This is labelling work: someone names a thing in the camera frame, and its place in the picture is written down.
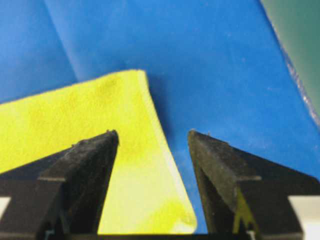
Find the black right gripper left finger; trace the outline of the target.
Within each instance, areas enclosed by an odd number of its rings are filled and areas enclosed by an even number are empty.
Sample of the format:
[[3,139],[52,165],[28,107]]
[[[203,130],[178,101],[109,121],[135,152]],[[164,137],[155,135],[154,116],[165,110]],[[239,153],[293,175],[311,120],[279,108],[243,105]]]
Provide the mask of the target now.
[[119,145],[108,130],[0,175],[0,235],[95,234]]

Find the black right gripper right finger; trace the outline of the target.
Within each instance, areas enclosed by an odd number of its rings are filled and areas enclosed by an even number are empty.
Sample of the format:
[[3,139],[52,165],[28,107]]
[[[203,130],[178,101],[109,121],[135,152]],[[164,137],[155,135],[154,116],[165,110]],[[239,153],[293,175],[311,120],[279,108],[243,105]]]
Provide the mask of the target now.
[[209,234],[319,237],[318,179],[195,130],[187,142]]

